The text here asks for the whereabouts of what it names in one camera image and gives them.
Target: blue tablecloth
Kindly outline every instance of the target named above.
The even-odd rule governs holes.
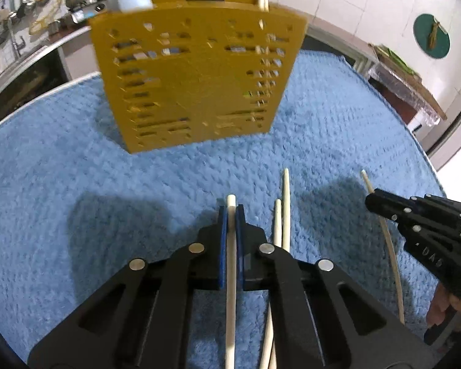
[[[343,59],[301,52],[268,134],[128,154],[99,77],[41,98],[0,125],[0,331],[23,359],[132,257],[167,258],[237,195],[272,229],[290,168],[294,257],[328,257],[396,313],[375,186],[403,196],[441,188],[398,115]],[[422,334],[436,281],[401,249],[407,325]],[[222,367],[225,296],[195,296],[190,367]],[[266,294],[240,294],[236,367],[255,368]]]

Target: silver screw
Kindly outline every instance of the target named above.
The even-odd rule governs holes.
[[[143,268],[145,268],[145,261],[140,258],[135,258],[130,261],[130,269],[132,271],[139,271]]]
[[[205,251],[205,246],[202,243],[193,243],[190,244],[188,250],[193,254],[200,254],[201,252]]]
[[[271,254],[273,251],[275,251],[275,246],[270,243],[263,243],[259,246],[259,251],[261,251],[263,254]]]
[[[317,266],[325,272],[329,272],[334,268],[333,262],[331,262],[329,259],[322,259],[317,263]]]

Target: green round object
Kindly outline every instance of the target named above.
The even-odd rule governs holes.
[[[422,14],[413,24],[413,34],[418,45],[426,54],[432,58],[444,58],[449,52],[450,41],[449,35],[445,33],[440,26],[437,27],[437,37],[435,39],[435,47],[429,49],[429,38],[432,33],[432,27],[435,23],[433,15]]]

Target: plastic wrap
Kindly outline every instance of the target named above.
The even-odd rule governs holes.
[[[434,108],[408,83],[401,79],[384,63],[378,62],[369,70],[370,77],[382,83],[398,98],[412,106],[417,112],[423,112],[423,120],[428,126],[440,122],[440,116]]]

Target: yellow plastic container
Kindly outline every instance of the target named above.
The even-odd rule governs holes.
[[[104,89],[128,150],[268,132],[306,18],[242,2],[153,1],[152,10],[91,20]]]

